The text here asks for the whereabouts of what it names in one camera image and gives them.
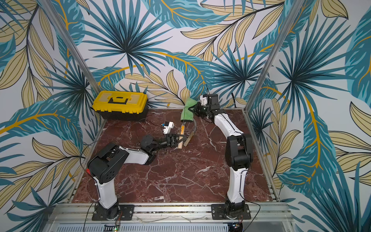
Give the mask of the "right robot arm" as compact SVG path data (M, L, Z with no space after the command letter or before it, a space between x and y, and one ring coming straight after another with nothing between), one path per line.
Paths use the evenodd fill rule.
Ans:
M226 111L220 108L217 94L200 96L200 100L189 111L211 120L226 137L225 160L230 168L226 208L231 211L243 210L245 179L254 159L252 136L240 130Z

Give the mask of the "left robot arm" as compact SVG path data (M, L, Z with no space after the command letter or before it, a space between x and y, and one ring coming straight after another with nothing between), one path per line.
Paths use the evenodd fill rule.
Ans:
M124 148L109 143L88 163L88 173L95 180L99 193L99 206L112 209L117 205L114 179L125 164L149 165L156 158L156 152L165 148L177 147L186 140L179 134L165 134L165 138L156 140L146 135L140 142L140 149Z

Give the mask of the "green rag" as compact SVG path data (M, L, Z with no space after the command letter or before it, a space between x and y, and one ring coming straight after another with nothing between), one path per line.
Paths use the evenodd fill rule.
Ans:
M188 98L185 101L185 106L184 106L184 109L181 113L181 118L180 118L182 123L193 122L194 114L189 109L194 107L197 103L198 102L196 100L192 99L192 98Z

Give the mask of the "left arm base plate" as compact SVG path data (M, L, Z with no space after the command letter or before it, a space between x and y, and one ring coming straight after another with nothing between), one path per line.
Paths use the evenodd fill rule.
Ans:
M115 204L111 208L106 209L100 204L95 206L94 213L92 216L93 221L103 220L122 220L130 221L134 213L134 205L119 205Z

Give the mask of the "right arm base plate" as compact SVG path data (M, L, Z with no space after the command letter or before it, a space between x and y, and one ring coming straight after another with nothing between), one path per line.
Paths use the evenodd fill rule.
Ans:
M237 204L229 205L224 204L212 204L211 214L213 220L249 220L251 219L251 213L248 205Z

